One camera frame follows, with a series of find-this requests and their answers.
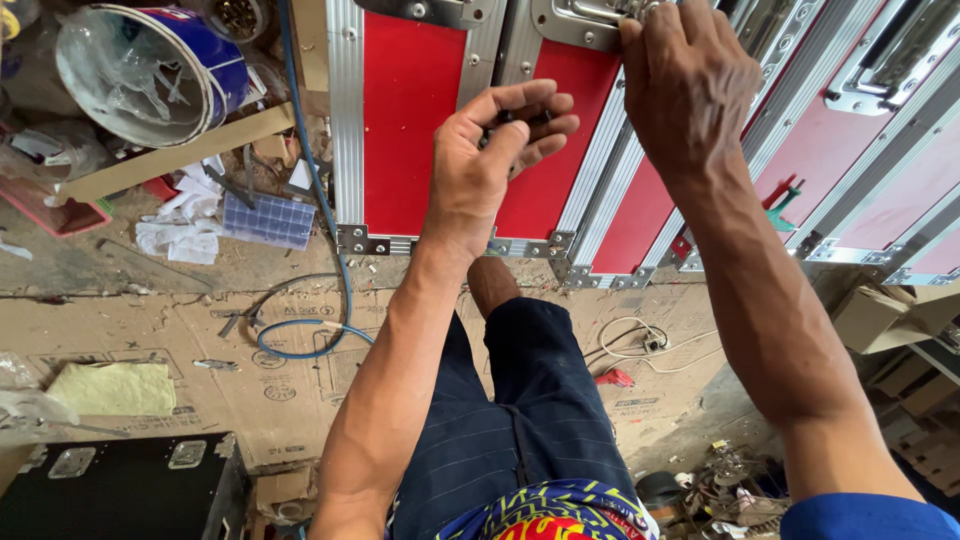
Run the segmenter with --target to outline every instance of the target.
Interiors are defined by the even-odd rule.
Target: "yellow cloth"
[[[169,416],[177,404],[174,382],[160,363],[68,363],[47,394],[77,414]]]

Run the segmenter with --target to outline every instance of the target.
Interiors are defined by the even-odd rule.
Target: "hand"
[[[567,114],[571,109],[573,96],[557,93],[556,81],[540,79],[487,88],[447,118],[434,134],[430,203],[420,243],[440,243],[467,265],[480,257],[508,179],[564,147],[566,136],[580,126],[575,114]],[[497,126],[501,110],[512,110],[516,120]],[[545,110],[552,120],[527,125]],[[495,131],[481,151],[477,144],[484,128]]]
[[[760,67],[727,17],[706,0],[662,3],[645,25],[622,19],[620,34],[627,115],[671,194],[709,188],[717,167],[739,167]]]

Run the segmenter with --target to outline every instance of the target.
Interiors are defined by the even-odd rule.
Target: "man's right hand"
[[[715,187],[705,185],[709,173],[743,161],[740,133],[759,65],[707,0],[664,2],[645,25],[622,19],[620,34],[627,115],[647,157],[675,201]]]

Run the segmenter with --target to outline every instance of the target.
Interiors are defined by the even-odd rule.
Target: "finger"
[[[623,45],[623,73],[628,91],[644,91],[650,85],[650,62],[643,26],[633,18],[620,17],[620,42]]]
[[[497,128],[490,137],[487,147],[480,153],[479,159],[494,175],[510,174],[510,167],[530,140],[530,127],[526,122],[517,120]]]
[[[543,102],[557,93],[557,82],[552,79],[535,79],[510,86],[493,86],[463,107],[459,114],[479,126],[493,122],[502,110],[516,110],[527,105]]]
[[[707,0],[684,0],[678,11],[687,43],[717,42],[717,29],[711,13],[713,9],[707,5]]]
[[[510,178],[513,179],[516,175],[523,172],[523,169],[528,169],[540,163],[543,158],[560,152],[560,150],[564,148],[564,145],[566,145],[566,135],[553,134],[527,146],[523,152],[520,153],[519,158],[516,159]]]
[[[549,110],[554,116],[567,114],[573,110],[573,96],[570,94],[553,94],[546,101],[534,103],[514,111],[514,118],[526,122],[535,116]]]
[[[580,116],[567,114],[554,118],[546,124],[530,127],[530,140],[540,140],[553,134],[570,135],[580,127]]]
[[[727,18],[727,14],[721,12],[720,10],[713,10],[712,17],[713,28],[717,33],[717,39],[720,41],[720,44],[726,47],[732,53],[743,51],[743,47],[740,45],[740,40],[733,31],[733,26],[730,25],[730,20]]]
[[[647,14],[643,27],[643,39],[647,44],[647,59],[650,73],[655,75],[666,63],[674,61],[677,53],[687,47],[684,24],[676,4],[664,3]]]

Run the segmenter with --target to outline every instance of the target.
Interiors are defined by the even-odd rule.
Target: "cardboard floor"
[[[375,336],[392,294],[391,290],[356,293],[352,325]],[[168,417],[84,416],[81,428],[55,426],[27,434],[35,440],[82,441],[114,438],[114,431],[149,437],[234,430],[251,469],[318,457],[368,345],[348,336],[332,355],[287,360],[260,351],[255,333],[244,319],[226,338],[220,337],[218,332],[229,317],[246,310],[259,296],[232,293],[222,300],[210,300],[197,295],[125,295],[76,298],[62,306],[29,299],[0,300],[6,313],[0,325],[0,356],[25,366],[41,384],[48,384],[68,361],[161,361],[167,364],[176,388],[177,407]],[[639,291],[541,291],[533,296],[570,311],[585,352],[598,348],[601,329],[622,316],[642,317],[647,324],[666,331],[674,344],[715,329],[707,287],[702,283],[651,285]],[[303,317],[339,320],[341,309],[339,293],[311,288],[308,283],[276,295],[264,306],[261,319],[267,324]],[[473,346],[477,372],[492,395],[483,345],[484,321],[468,293],[460,297],[457,311]],[[618,323],[611,327],[608,338],[635,325]],[[269,344],[301,353],[322,347],[329,337],[323,327],[288,327],[277,331]],[[628,339],[618,345],[629,344]],[[672,369],[719,348],[714,333],[653,361],[659,369]],[[207,359],[235,362],[239,369],[213,370],[194,364]],[[614,361],[603,357],[591,366],[591,372],[601,374]],[[676,429],[676,419],[695,408],[696,396],[724,361],[720,352],[671,374],[655,373],[636,360],[618,364],[636,386],[607,384],[599,391],[628,465],[638,449]],[[0,423],[0,429],[29,429],[12,426],[10,421]]]

